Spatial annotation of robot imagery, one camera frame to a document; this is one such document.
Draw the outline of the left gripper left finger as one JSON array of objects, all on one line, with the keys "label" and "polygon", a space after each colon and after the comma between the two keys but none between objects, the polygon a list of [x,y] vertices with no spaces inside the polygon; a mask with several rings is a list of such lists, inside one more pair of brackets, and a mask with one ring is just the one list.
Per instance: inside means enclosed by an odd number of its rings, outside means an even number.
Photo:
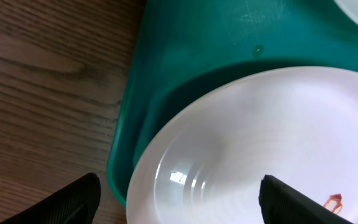
[{"label": "left gripper left finger", "polygon": [[101,199],[101,184],[88,173],[1,224],[91,224]]}]

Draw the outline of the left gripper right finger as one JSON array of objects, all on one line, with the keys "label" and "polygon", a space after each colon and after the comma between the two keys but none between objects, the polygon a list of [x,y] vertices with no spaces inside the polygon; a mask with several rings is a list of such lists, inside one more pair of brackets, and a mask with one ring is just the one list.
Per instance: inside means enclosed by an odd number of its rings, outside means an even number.
[{"label": "left gripper right finger", "polygon": [[265,224],[352,224],[272,175],[261,180],[259,205]]}]

